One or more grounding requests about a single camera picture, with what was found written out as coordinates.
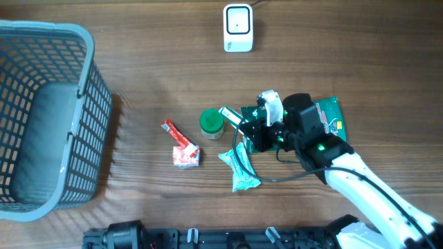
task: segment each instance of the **white square device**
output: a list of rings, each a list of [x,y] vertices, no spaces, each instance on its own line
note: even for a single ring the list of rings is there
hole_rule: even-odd
[[[224,50],[249,52],[253,45],[253,18],[249,4],[228,4],[223,9]]]

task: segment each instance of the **basket bottom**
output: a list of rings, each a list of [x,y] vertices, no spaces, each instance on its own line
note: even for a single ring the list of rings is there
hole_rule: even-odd
[[[53,195],[77,100],[77,84],[44,85],[26,123],[11,195],[20,203],[44,204]]]

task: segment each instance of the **gray laundry basket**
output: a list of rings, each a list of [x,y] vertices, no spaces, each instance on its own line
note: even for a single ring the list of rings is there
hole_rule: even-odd
[[[0,20],[0,219],[94,195],[112,100],[93,55],[80,26]]]

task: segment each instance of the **cable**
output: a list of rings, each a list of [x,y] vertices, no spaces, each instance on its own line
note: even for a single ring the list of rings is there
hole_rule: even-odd
[[[298,161],[292,161],[292,160],[280,160],[278,158],[278,152],[281,150],[281,148],[277,149],[277,152],[275,153],[275,157],[277,158],[277,161],[281,162],[281,163],[300,163]]]
[[[244,121],[254,111],[257,111],[258,108],[259,107],[256,107],[254,110],[252,110],[250,113],[246,114],[240,120],[240,123],[237,125],[237,128],[235,129],[234,138],[233,138],[233,152],[234,152],[235,160],[237,160],[237,163],[239,164],[240,168],[242,168],[242,170],[244,172],[246,172],[249,176],[251,176],[253,178],[256,178],[256,179],[258,179],[260,181],[266,181],[266,182],[272,182],[272,183],[282,183],[282,182],[285,182],[285,181],[292,181],[292,180],[296,180],[296,179],[299,179],[299,178],[302,178],[302,177],[305,177],[305,176],[308,176],[308,175],[311,175],[311,174],[316,174],[316,173],[325,172],[325,171],[338,170],[338,171],[342,171],[342,172],[347,172],[347,173],[353,174],[353,175],[359,177],[360,181],[365,181],[365,182],[369,183],[369,185],[371,185],[373,188],[375,188],[377,191],[379,191],[380,194],[382,194],[386,199],[388,199],[400,211],[400,213],[403,216],[405,216],[405,218],[415,227],[415,229],[417,229],[417,231],[421,234],[421,236],[424,238],[424,240],[431,247],[431,249],[437,249],[434,246],[433,242],[431,241],[431,238],[429,238],[429,236],[425,233],[425,231],[423,231],[423,228],[418,225],[418,223],[415,221],[415,219],[413,217],[411,217],[409,215],[409,213],[407,213],[407,211],[405,211],[405,209],[403,209],[400,206],[400,204],[398,204],[388,193],[386,193],[381,187],[379,187],[377,184],[375,184],[373,181],[371,181],[368,177],[366,177],[366,176],[364,176],[364,175],[362,175],[362,174],[360,174],[358,172],[355,172],[355,171],[353,171],[351,169],[346,169],[346,168],[343,168],[343,167],[324,167],[324,168],[320,168],[320,169],[313,169],[313,170],[308,171],[308,172],[303,172],[301,174],[294,174],[294,175],[292,175],[290,177],[277,178],[277,179],[263,178],[263,177],[256,176],[255,174],[250,173],[250,171],[247,170],[244,167],[243,163],[241,162],[241,160],[240,160],[240,158],[238,156],[237,150],[235,148],[235,144],[237,142],[237,135],[238,135],[238,131],[239,131],[240,125],[242,125],[244,123]],[[296,150],[299,151],[298,143],[296,143]]]
[[[255,4],[257,4],[257,3],[261,3],[261,2],[263,2],[264,0],[257,0],[257,1],[255,1],[255,2],[253,2],[253,3],[251,3],[250,4],[250,7],[252,7],[252,6],[254,6]]]

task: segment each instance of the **wooden table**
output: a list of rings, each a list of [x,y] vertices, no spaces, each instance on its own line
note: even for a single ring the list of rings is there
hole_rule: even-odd
[[[232,193],[218,159],[233,128],[206,140],[200,113],[282,98],[337,95],[350,144],[389,186],[443,221],[443,5],[266,2],[254,7],[251,53],[223,50],[225,3],[6,6],[4,19],[77,23],[96,41],[95,61],[114,110],[97,196],[31,223],[0,222],[0,248],[79,248],[82,233],[141,219],[149,228],[290,228],[353,214],[343,196],[309,176]],[[172,166],[171,118],[204,149],[199,168]],[[251,156],[259,175],[302,172],[274,154]]]

